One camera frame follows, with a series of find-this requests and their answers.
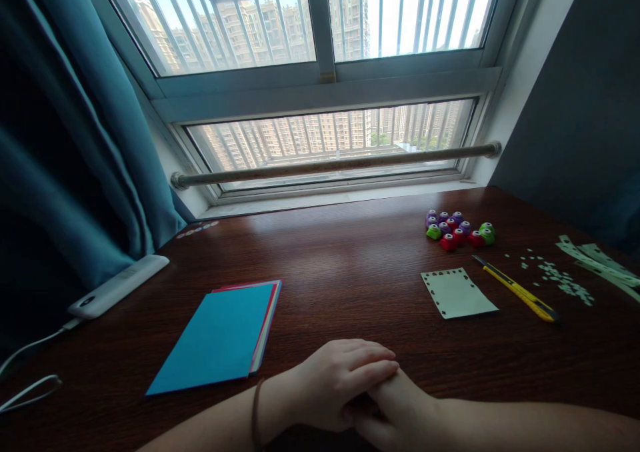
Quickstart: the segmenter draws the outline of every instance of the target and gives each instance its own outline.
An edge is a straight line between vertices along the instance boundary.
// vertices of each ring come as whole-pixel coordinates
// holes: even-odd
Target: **white power bank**
[[[100,317],[168,263],[169,259],[161,255],[147,255],[74,302],[67,311],[83,319]]]

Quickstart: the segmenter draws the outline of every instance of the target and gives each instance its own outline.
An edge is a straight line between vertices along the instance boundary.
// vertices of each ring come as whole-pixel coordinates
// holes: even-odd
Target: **charging cable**
[[[12,353],[9,356],[9,358],[7,360],[5,360],[2,365],[0,365],[0,377],[2,377],[3,372],[9,366],[10,362],[12,360],[14,360],[14,358],[16,358],[22,352],[24,352],[25,350],[33,347],[34,345],[38,345],[38,344],[40,344],[42,342],[46,342],[48,340],[51,340],[52,338],[62,334],[63,332],[70,331],[76,325],[80,324],[80,322],[82,322],[82,319],[74,318],[74,319],[70,320],[69,322],[67,322],[66,324],[64,324],[62,326],[62,328],[60,328],[60,330],[58,330],[58,332],[53,333],[50,336],[45,337],[44,339],[40,339],[40,340],[38,340],[36,342],[32,342],[32,343],[30,343],[28,345],[25,345],[21,349],[16,350],[16,352]],[[53,388],[50,391],[45,392],[42,395],[38,395],[37,397],[34,397],[33,399],[29,399],[27,401],[20,402],[20,403],[18,403],[16,405],[13,405],[14,402],[18,401],[20,398],[24,397],[26,394],[28,394],[29,392],[34,390],[36,387],[40,386],[40,384],[43,384],[43,383],[48,382],[48,381],[53,382]],[[4,404],[0,405],[0,414],[2,414],[4,412],[8,412],[10,410],[15,410],[15,409],[17,409],[19,407],[24,407],[25,405],[28,405],[28,404],[37,402],[38,400],[44,399],[46,396],[51,395],[52,393],[56,392],[56,390],[58,390],[60,387],[62,387],[62,380],[60,380],[60,377],[58,377],[57,375],[48,375],[46,377],[43,377],[42,379],[40,379],[40,380],[34,382],[33,384],[31,384],[30,386],[28,386],[26,389],[24,389],[18,395],[14,396],[13,398],[8,400]]]

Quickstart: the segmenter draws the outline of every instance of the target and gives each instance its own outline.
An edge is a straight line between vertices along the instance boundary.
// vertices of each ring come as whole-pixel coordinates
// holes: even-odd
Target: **window frame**
[[[186,126],[222,123],[357,108],[389,107],[425,101],[476,98],[466,138],[473,145],[487,105],[503,72],[499,60],[516,0],[496,0],[482,47],[418,53],[396,57],[335,62],[329,0],[308,0],[316,62],[272,65],[190,75],[158,77],[132,36],[134,27],[122,20],[120,4],[92,0],[121,60],[148,100],[156,122],[168,131],[172,150],[194,173],[209,171],[202,151]],[[469,176],[475,161],[458,161],[456,171],[427,171],[388,177],[366,177],[330,183],[280,186],[277,190],[224,191],[204,186],[212,205],[262,198],[291,197],[349,188],[402,185],[417,181],[458,180]]]

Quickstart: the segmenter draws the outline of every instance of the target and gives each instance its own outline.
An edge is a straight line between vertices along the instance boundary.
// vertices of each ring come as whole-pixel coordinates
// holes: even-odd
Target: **blue paper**
[[[147,395],[247,377],[272,288],[207,294]]]

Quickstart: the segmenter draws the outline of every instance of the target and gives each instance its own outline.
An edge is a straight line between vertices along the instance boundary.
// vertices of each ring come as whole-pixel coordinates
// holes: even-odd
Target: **wooden desk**
[[[538,319],[482,270],[472,248],[448,253],[427,240],[429,209],[460,210],[474,225],[493,222],[498,240],[480,250],[482,257],[554,307],[562,325]],[[0,417],[0,443],[6,451],[132,450],[256,384],[254,377],[144,396],[204,294],[270,279],[282,279],[283,288],[258,377],[294,366],[328,340],[364,337],[394,350],[407,374],[436,397],[563,401],[640,417],[640,307],[573,265],[555,246],[561,234],[576,245],[593,241],[492,188],[220,220],[168,242],[159,251],[171,260],[164,270],[2,385],[5,400],[50,373],[65,383],[46,400]],[[594,306],[541,280],[537,267],[523,270],[527,248],[570,273]],[[443,320],[420,272],[454,267],[464,267],[500,312]],[[369,450],[352,431],[307,427],[294,427],[270,448]]]

